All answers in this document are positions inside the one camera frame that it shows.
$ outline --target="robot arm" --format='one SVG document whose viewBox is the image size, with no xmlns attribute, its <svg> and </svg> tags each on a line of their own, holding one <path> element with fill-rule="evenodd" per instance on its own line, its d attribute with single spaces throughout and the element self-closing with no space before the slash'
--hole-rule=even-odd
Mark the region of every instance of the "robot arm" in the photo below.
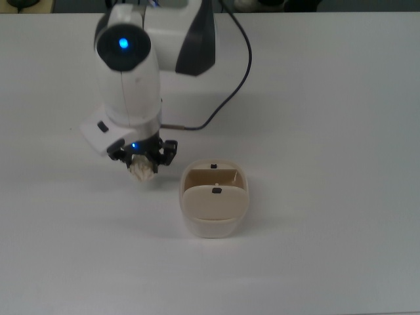
<svg viewBox="0 0 420 315">
<path fill-rule="evenodd" d="M 159 137 L 159 71 L 199 75 L 215 63 L 211 0 L 178 10 L 116 5 L 98 23 L 94 51 L 103 105 L 81 132 L 100 155 L 128 167 L 146 156 L 157 173 L 177 152 L 176 141 Z"/>
</svg>

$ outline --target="black tab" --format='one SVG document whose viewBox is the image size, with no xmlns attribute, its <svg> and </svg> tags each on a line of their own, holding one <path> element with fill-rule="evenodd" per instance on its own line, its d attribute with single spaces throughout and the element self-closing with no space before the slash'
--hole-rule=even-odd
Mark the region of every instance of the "black tab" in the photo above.
<svg viewBox="0 0 420 315">
<path fill-rule="evenodd" d="M 104 124 L 104 122 L 101 120 L 98 122 L 98 127 L 99 129 L 103 132 L 106 133 L 108 132 L 110 129 Z"/>
</svg>

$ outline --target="black cable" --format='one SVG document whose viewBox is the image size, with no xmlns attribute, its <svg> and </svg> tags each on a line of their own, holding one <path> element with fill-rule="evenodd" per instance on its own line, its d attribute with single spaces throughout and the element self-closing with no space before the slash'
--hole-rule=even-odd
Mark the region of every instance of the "black cable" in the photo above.
<svg viewBox="0 0 420 315">
<path fill-rule="evenodd" d="M 239 30 L 241 31 L 243 38 L 245 39 L 245 42 L 247 43 L 247 48 L 248 48 L 248 66 L 247 66 L 247 70 L 245 72 L 245 75 L 242 78 L 241 83 L 239 83 L 238 87 L 236 87 L 236 89 L 232 92 L 232 94 L 230 94 L 226 100 L 224 100 L 222 102 L 222 104 L 220 104 L 216 110 L 210 115 L 209 119 L 201 126 L 198 127 L 184 127 L 184 130 L 187 131 L 197 131 L 197 130 L 202 130 L 204 128 L 206 128 L 206 126 L 210 123 L 210 121 L 217 115 L 217 113 L 236 95 L 236 93 L 238 93 L 238 91 L 242 88 L 242 85 L 245 83 L 245 81 L 248 78 L 249 72 L 251 71 L 251 65 L 252 65 L 252 48 L 251 48 L 251 44 L 249 42 L 248 36 L 245 32 L 245 30 L 243 29 L 242 25 L 239 23 L 239 21 L 236 19 L 236 17 L 234 16 L 234 14 L 232 13 L 232 11 L 226 6 L 226 4 L 224 3 L 223 0 L 219 0 L 220 4 L 222 5 L 222 8 L 230 15 L 230 17 L 233 19 L 234 23 L 236 24 L 236 26 L 239 28 Z"/>
<path fill-rule="evenodd" d="M 115 0 L 114 3 L 112 3 L 112 0 L 105 0 L 105 6 L 107 9 L 111 9 L 116 5 L 118 0 Z"/>
</svg>

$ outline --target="blue led light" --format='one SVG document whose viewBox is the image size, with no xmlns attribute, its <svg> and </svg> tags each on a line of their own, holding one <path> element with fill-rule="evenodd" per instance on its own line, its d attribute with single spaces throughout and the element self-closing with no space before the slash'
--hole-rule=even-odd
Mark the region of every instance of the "blue led light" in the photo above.
<svg viewBox="0 0 420 315">
<path fill-rule="evenodd" d="M 120 46 L 122 49 L 126 49 L 126 48 L 128 48 L 128 46 L 129 46 L 129 41 L 128 41 L 126 38 L 121 38 L 121 39 L 119 40 L 119 46 Z"/>
</svg>

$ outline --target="white object in gripper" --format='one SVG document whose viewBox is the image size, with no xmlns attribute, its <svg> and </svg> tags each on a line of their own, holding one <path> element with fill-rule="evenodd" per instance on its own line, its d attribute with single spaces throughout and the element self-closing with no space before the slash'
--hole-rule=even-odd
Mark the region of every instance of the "white object in gripper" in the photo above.
<svg viewBox="0 0 420 315">
<path fill-rule="evenodd" d="M 145 156 L 135 156 L 129 168 L 130 173 L 140 182 L 152 180 L 155 177 L 153 164 Z"/>
</svg>

